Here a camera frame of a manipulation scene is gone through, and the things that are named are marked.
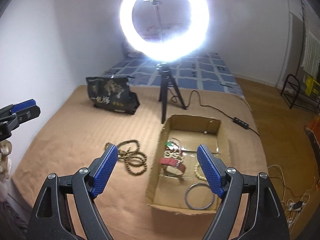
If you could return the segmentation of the gloved left hand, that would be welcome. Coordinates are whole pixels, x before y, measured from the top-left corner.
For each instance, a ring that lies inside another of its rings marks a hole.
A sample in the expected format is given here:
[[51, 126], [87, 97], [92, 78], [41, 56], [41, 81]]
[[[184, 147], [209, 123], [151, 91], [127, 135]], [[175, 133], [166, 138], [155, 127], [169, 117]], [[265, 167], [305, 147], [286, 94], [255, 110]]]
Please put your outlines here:
[[0, 152], [0, 201], [4, 202], [8, 196], [7, 180], [10, 178], [12, 162], [9, 155], [12, 151], [12, 144], [8, 140], [1, 141]]

